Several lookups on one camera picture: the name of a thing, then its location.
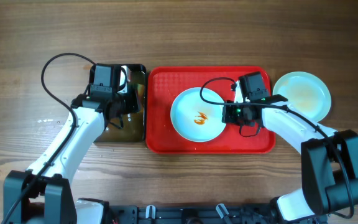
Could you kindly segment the white plate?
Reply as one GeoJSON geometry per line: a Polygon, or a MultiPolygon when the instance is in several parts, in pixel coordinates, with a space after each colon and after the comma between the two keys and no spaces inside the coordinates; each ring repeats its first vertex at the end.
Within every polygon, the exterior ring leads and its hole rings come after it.
{"type": "Polygon", "coordinates": [[[193,142],[217,138],[226,127],[222,122],[223,102],[216,92],[207,88],[183,91],[174,99],[170,110],[175,131],[193,142]]]}
{"type": "Polygon", "coordinates": [[[331,94],[317,76],[308,72],[290,72],[278,79],[274,95],[282,95],[293,106],[313,121],[324,119],[332,105],[331,94]]]}

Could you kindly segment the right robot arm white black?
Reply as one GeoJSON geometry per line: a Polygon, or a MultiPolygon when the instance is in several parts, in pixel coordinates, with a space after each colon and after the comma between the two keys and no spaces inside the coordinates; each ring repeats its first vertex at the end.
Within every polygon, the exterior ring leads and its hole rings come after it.
{"type": "Polygon", "coordinates": [[[327,214],[354,215],[358,204],[358,134],[336,131],[308,119],[281,95],[270,95],[261,73],[231,83],[234,100],[223,107],[223,122],[265,128],[301,155],[301,188],[275,199],[275,219],[293,223],[327,214]]]}

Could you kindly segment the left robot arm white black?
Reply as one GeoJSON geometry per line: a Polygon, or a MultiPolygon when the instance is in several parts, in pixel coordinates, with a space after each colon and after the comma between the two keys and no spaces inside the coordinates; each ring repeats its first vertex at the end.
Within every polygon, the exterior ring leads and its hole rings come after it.
{"type": "Polygon", "coordinates": [[[117,118],[138,113],[141,102],[135,78],[141,64],[97,63],[86,90],[67,108],[69,115],[46,151],[27,170],[11,171],[4,181],[3,223],[110,223],[109,202],[73,199],[71,183],[90,146],[117,118]]]}

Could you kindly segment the black water tray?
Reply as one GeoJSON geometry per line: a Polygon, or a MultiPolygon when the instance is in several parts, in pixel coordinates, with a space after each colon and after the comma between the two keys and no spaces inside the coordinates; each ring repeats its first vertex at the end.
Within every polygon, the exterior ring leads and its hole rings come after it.
{"type": "Polygon", "coordinates": [[[104,110],[104,131],[96,142],[140,142],[145,136],[145,73],[142,64],[101,64],[91,67],[89,72],[89,87],[86,94],[91,101],[101,100],[100,107],[104,110]],[[108,105],[112,102],[113,94],[119,91],[121,67],[128,66],[131,70],[129,84],[138,84],[141,109],[138,113],[120,115],[107,119],[108,105]]]}

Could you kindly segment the red plastic tray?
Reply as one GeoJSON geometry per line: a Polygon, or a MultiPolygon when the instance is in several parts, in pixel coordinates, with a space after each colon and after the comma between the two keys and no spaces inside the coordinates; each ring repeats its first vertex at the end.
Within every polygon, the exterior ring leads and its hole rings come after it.
{"type": "Polygon", "coordinates": [[[207,87],[222,99],[232,100],[234,92],[227,78],[237,80],[241,75],[259,72],[267,90],[270,78],[258,66],[198,66],[157,67],[147,78],[145,106],[145,143],[159,154],[265,154],[275,146],[275,134],[265,128],[240,128],[229,124],[216,139],[191,142],[181,137],[170,120],[174,99],[183,91],[201,87],[208,80],[219,77],[207,87]]]}

